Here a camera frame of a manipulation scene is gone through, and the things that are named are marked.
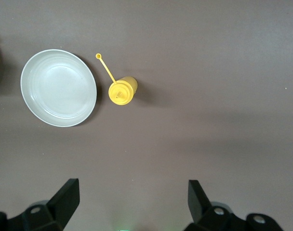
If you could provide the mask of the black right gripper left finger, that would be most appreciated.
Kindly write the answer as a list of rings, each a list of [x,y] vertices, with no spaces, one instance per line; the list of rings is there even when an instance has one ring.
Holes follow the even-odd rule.
[[[0,211],[0,231],[62,231],[79,203],[79,180],[69,179],[50,200],[35,202],[16,217]]]

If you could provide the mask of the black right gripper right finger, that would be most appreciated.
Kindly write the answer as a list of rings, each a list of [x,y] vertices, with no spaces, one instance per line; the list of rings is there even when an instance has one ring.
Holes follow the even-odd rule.
[[[198,180],[188,181],[187,203],[193,222],[186,231],[281,231],[265,214],[251,213],[240,219],[223,204],[212,204]]]

